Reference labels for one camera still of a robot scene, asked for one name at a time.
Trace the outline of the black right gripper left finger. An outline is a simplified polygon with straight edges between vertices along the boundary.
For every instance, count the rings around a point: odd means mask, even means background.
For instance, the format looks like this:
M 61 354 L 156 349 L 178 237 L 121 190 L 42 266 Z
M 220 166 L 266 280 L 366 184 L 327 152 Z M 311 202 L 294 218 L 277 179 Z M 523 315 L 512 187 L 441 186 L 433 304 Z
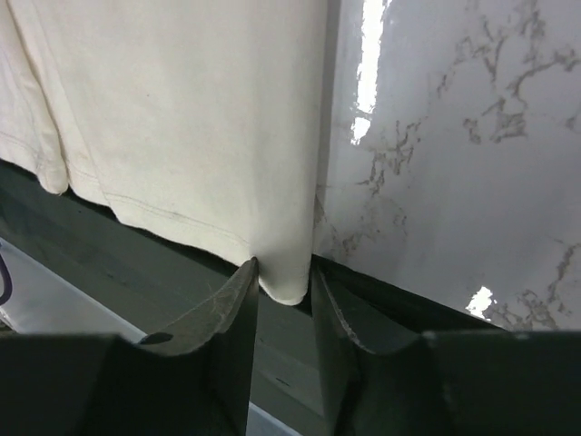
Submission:
M 137 343 L 118 335 L 1 338 L 4 435 L 242 435 L 258 262 Z

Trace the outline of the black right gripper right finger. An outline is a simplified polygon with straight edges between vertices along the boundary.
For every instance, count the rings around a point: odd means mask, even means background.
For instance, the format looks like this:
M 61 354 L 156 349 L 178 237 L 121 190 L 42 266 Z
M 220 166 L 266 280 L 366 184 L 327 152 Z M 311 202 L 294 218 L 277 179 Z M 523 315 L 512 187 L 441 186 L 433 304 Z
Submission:
M 577 435 L 578 332 L 509 332 L 316 267 L 311 313 L 331 435 Z

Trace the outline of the cream white t shirt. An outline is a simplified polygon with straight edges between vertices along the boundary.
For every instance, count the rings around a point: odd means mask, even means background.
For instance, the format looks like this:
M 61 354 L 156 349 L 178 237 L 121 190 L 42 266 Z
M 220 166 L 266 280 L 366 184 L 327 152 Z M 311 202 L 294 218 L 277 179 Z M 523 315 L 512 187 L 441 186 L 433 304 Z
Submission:
M 4 1 L 1 158 L 49 193 L 308 287 L 324 1 Z

